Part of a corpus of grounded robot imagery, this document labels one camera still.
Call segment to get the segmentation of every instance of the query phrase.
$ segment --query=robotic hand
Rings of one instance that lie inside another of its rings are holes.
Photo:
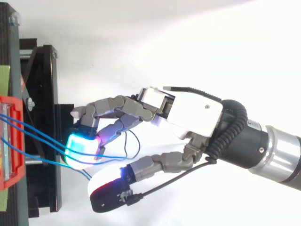
[[[197,120],[188,117],[187,112],[195,112]],[[248,120],[245,108],[234,100],[222,101],[192,88],[148,88],[136,96],[117,96],[77,107],[71,115],[79,120],[71,130],[67,147],[82,153],[103,154],[106,144],[142,121],[167,129],[179,139],[190,139],[183,153],[144,156],[126,167],[108,168],[95,174],[88,185],[95,212],[134,204],[200,167],[216,164],[218,158],[301,190],[301,139]],[[100,118],[118,119],[97,133]],[[203,153],[208,155],[207,162],[193,167]],[[83,159],[81,155],[68,154]],[[99,160],[93,156],[84,158],[92,163]],[[87,166],[68,157],[66,162],[76,169]],[[144,194],[133,194],[132,183],[152,177],[161,170],[185,172]]]

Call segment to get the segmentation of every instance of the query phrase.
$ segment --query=wire connector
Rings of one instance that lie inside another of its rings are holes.
[[[130,206],[130,205],[135,204],[136,202],[139,202],[141,199],[143,199],[143,194],[142,193],[130,195],[126,199],[126,204],[128,206]]]

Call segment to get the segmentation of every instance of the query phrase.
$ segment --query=white background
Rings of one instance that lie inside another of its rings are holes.
[[[22,16],[23,38],[59,51],[61,104],[86,105],[149,86],[191,86],[235,99],[250,119],[301,136],[299,0],[9,2]],[[187,117],[198,120],[197,112]],[[147,123],[134,131],[140,157],[183,148]],[[114,141],[106,153],[123,154],[123,142]],[[129,152],[136,147],[131,138]],[[173,176],[158,174],[133,188],[143,192]],[[62,169],[62,193],[61,210],[42,210],[30,226],[301,225],[300,191],[222,161],[104,214],[92,211],[80,174]]]

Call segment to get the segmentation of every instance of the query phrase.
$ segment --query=screw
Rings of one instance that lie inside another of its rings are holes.
[[[9,23],[13,26],[20,26],[21,25],[21,16],[19,13],[14,12],[9,17]]]
[[[30,112],[32,111],[32,109],[33,109],[34,106],[35,106],[35,103],[32,101],[31,98],[28,98],[28,99],[27,99],[27,108],[28,108],[28,110],[29,110]]]
[[[58,51],[57,50],[53,50],[52,51],[52,56],[54,59],[58,59]]]

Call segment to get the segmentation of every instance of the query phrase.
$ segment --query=red container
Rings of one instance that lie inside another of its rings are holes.
[[[17,99],[15,97],[7,97],[0,96],[0,104],[7,104],[9,107],[7,108],[7,113],[10,117],[23,121],[23,103],[22,100]],[[0,121],[0,127],[4,127],[6,124],[3,121]],[[12,124],[17,127],[23,129],[23,125],[18,124],[14,121],[10,121]],[[24,135],[22,132],[17,129],[7,125],[9,129],[7,130],[7,135],[10,136],[10,143],[15,148],[24,152]],[[9,175],[7,175],[7,170],[4,170],[4,167],[7,167],[7,164],[4,165],[4,156],[3,150],[0,150],[0,191],[9,188],[18,182],[25,175],[25,159],[24,155],[16,152],[13,149],[9,149]]]

